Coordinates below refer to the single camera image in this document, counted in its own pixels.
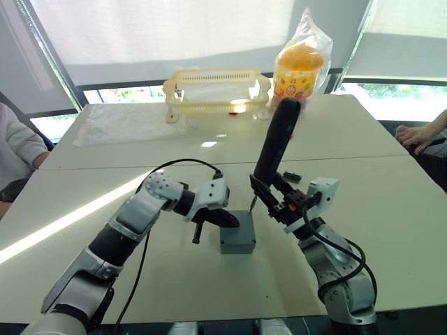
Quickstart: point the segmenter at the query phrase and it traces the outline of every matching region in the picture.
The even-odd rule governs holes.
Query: black cable
[[[327,290],[329,287],[332,287],[334,285],[340,284],[340,283],[345,283],[347,282],[349,279],[353,278],[354,276],[357,276],[357,274],[359,274],[363,268],[366,269],[366,271],[369,274],[369,277],[371,278],[371,282],[372,282],[372,287],[374,290],[374,303],[376,303],[376,299],[377,299],[377,282],[376,282],[376,278],[374,277],[374,274],[372,273],[372,270],[367,266],[366,264],[366,256],[365,256],[365,252],[361,249],[361,247],[359,247],[359,245],[355,244],[354,242],[345,239],[350,245],[352,245],[354,248],[357,249],[357,251],[360,254],[360,257],[358,257],[357,255],[355,255],[354,253],[350,252],[349,250],[343,248],[342,246],[339,246],[338,244],[330,241],[329,239],[326,239],[325,237],[321,236],[315,229],[314,227],[312,227],[312,225],[310,224],[309,221],[309,217],[307,216],[307,205],[304,205],[302,207],[302,217],[305,221],[306,226],[311,230],[312,234],[319,239],[322,242],[325,242],[326,244],[330,245],[333,248],[336,248],[337,250],[343,252],[344,254],[350,256],[351,258],[353,258],[354,260],[356,260],[357,262],[359,262],[358,267],[356,267],[351,273],[342,276],[338,279],[335,279],[333,281],[330,281],[326,284],[323,284],[319,289],[318,289],[318,298],[324,303],[323,301],[323,293],[325,290]]]
[[[201,161],[200,159],[194,159],[194,158],[181,158],[181,159],[176,159],[176,160],[173,160],[173,161],[164,163],[164,164],[162,164],[162,165],[156,167],[155,169],[153,169],[153,170],[150,172],[150,174],[153,173],[153,172],[156,172],[157,170],[160,170],[160,169],[162,169],[162,168],[164,168],[164,167],[166,167],[166,166],[169,166],[169,165],[172,165],[172,164],[176,164],[176,163],[179,163],[179,162],[197,162],[197,163],[206,165],[206,166],[208,166],[209,168],[212,168],[212,169],[215,171],[215,174],[214,174],[214,175],[221,175],[221,170],[219,170],[217,167],[215,167],[215,166],[213,166],[212,164],[209,164],[209,163],[207,163],[207,162],[205,162],[205,161]],[[141,189],[141,186],[142,186],[143,182],[144,182],[144,180],[143,180],[143,181],[141,182],[141,184],[137,187],[135,193],[137,193],[137,192]],[[142,251],[141,261],[140,261],[140,266],[139,266],[139,268],[138,268],[138,273],[137,273],[137,276],[136,276],[136,278],[135,278],[135,282],[133,283],[133,287],[132,287],[131,294],[129,295],[129,298],[127,298],[127,301],[126,301],[126,303],[125,303],[125,305],[124,305],[124,307],[123,307],[121,313],[119,314],[119,317],[118,317],[118,319],[117,319],[117,321],[116,321],[116,323],[115,323],[115,326],[114,326],[114,328],[113,328],[112,335],[117,335],[117,334],[118,334],[118,329],[119,329],[119,326],[121,325],[121,320],[122,320],[122,318],[124,317],[124,314],[126,313],[127,308],[128,308],[129,305],[131,304],[133,295],[135,294],[135,291],[136,291],[137,286],[138,286],[138,281],[140,281],[140,276],[141,276],[141,272],[142,272],[142,267],[143,267],[143,265],[144,265],[144,263],[145,263],[146,252],[147,252],[147,244],[148,244],[148,241],[149,241],[149,235],[150,235],[150,232],[151,232],[151,231],[149,230],[149,232],[147,232],[147,235],[146,235],[145,247],[143,248],[143,251]]]
[[[113,333],[112,333],[113,335],[118,334],[118,328],[119,328],[119,325],[121,324],[121,320],[122,320],[122,318],[124,317],[124,314],[126,313],[127,308],[128,308],[129,305],[131,304],[133,295],[135,294],[135,291],[136,291],[137,286],[138,286],[138,281],[140,281],[140,276],[141,276],[141,272],[142,272],[142,266],[143,266],[144,263],[145,263],[145,257],[146,257],[146,251],[147,251],[147,244],[148,244],[148,242],[149,242],[149,235],[150,235],[150,233],[151,233],[151,231],[149,230],[149,231],[147,232],[147,235],[146,235],[145,246],[144,246],[144,248],[143,248],[143,250],[142,250],[140,266],[139,266],[139,268],[138,268],[138,273],[137,273],[137,276],[136,276],[136,278],[135,278],[135,283],[133,283],[133,287],[132,287],[131,294],[129,295],[129,298],[127,298],[127,301],[126,301],[126,303],[125,303],[125,305],[124,305],[124,307],[123,307],[121,313],[119,314],[119,317],[118,317],[118,319],[117,319],[117,321],[116,321],[116,323],[115,323],[115,327],[113,328]]]

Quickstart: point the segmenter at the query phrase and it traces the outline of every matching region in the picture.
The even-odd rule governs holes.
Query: window
[[[432,121],[447,107],[447,87],[344,82],[336,94],[352,94],[377,120]]]
[[[58,143],[78,115],[68,114],[57,117],[36,117],[30,120],[50,141]]]
[[[89,103],[164,103],[162,86],[84,91]]]

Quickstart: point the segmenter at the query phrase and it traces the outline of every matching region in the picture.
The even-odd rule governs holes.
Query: plastic bag
[[[160,137],[186,134],[186,121],[167,124],[168,106],[164,103],[125,103],[92,105],[85,124],[73,144],[90,145],[154,140]]]
[[[332,39],[319,29],[306,8],[295,35],[278,54],[274,67],[276,109],[283,98],[309,98],[325,81],[330,68]]]

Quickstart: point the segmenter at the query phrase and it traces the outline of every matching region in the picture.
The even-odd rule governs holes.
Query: human arm
[[[42,138],[30,128],[20,123],[13,111],[0,106],[6,126],[5,138],[14,153],[33,168],[38,168],[48,156],[47,147]]]
[[[0,201],[0,219],[3,218],[3,215],[5,215],[12,204],[12,202]]]
[[[411,144],[419,144],[414,150],[414,153],[418,155],[444,128],[447,128],[447,110],[444,110],[434,121],[423,127],[398,126],[396,139],[406,148]]]

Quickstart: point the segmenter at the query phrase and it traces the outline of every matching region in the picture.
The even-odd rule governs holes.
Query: white table
[[[254,163],[270,121],[240,114],[188,114],[187,134],[141,142],[76,147],[73,140],[95,105],[88,105],[42,165],[44,170],[157,166],[176,158],[209,163]],[[129,109],[167,109],[163,103],[123,104]],[[216,141],[213,147],[201,147]],[[406,156],[408,153],[353,96],[315,96],[302,111],[285,161]]]
[[[254,164],[220,168],[231,188],[228,208],[247,209],[253,194],[248,174]],[[54,281],[142,177],[126,183],[148,170],[41,170],[31,178],[0,222],[0,250],[55,221],[74,222],[0,264],[0,322],[30,322],[39,317],[41,302]],[[283,162],[283,170],[303,174],[300,188],[304,191],[317,176],[341,180],[334,204],[323,217],[365,250],[379,284],[379,311],[447,302],[447,196],[411,157]],[[198,166],[168,167],[166,171],[191,187],[212,175]],[[116,188],[118,194],[111,194]],[[174,213],[162,213],[124,322],[324,314],[316,296],[316,279],[297,240],[268,218],[260,202],[254,220],[254,253],[221,255],[217,227],[206,223],[200,244],[195,245],[191,243],[193,223],[183,222]],[[140,254],[141,247],[118,278],[105,322],[116,320],[133,284]]]

